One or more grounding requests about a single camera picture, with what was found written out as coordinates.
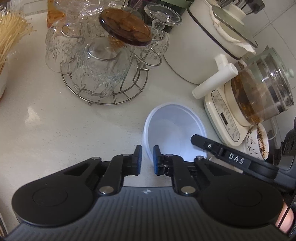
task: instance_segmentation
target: amber liquid container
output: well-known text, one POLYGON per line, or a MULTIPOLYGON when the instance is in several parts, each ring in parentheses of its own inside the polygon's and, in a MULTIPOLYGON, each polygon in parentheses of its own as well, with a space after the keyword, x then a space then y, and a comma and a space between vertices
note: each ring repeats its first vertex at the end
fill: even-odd
POLYGON ((54 6, 54 0, 47 0, 47 27, 50 28, 50 26, 59 18, 64 17, 65 14, 59 10, 56 9, 54 6))

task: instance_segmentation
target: amber glass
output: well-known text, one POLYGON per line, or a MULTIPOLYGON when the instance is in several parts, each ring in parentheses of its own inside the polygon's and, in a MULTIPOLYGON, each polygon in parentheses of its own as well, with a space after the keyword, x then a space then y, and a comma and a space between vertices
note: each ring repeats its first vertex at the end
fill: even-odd
POLYGON ((54 0, 47 0, 47 27, 50 28, 50 26, 59 18, 64 17, 65 14, 59 10, 56 9, 54 6, 54 0))
POLYGON ((143 20, 125 10, 105 9, 99 20, 109 34, 125 43, 146 46, 152 40, 151 30, 143 20))

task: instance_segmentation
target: kettle lid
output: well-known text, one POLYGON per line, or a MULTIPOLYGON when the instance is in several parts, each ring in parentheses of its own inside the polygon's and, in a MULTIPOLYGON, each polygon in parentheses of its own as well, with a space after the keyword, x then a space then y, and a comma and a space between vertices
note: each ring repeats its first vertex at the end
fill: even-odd
POLYGON ((212 5, 212 11, 215 18, 224 23, 227 27, 229 27, 232 31, 237 33, 242 39, 247 41, 254 48, 258 47, 257 42, 241 21, 238 21, 237 19, 232 17, 227 11, 225 11, 221 7, 212 5))

